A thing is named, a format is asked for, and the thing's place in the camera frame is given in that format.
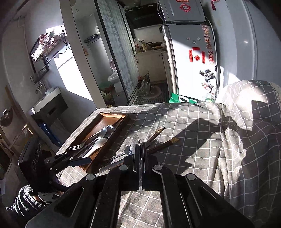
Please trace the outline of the grey knit sleeve forearm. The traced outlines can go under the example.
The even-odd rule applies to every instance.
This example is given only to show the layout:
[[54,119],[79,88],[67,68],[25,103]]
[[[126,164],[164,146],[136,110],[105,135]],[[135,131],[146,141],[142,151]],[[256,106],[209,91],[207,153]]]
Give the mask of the grey knit sleeve forearm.
[[47,207],[45,203],[31,196],[32,188],[26,185],[19,190],[17,197],[6,211],[19,221],[28,221]]

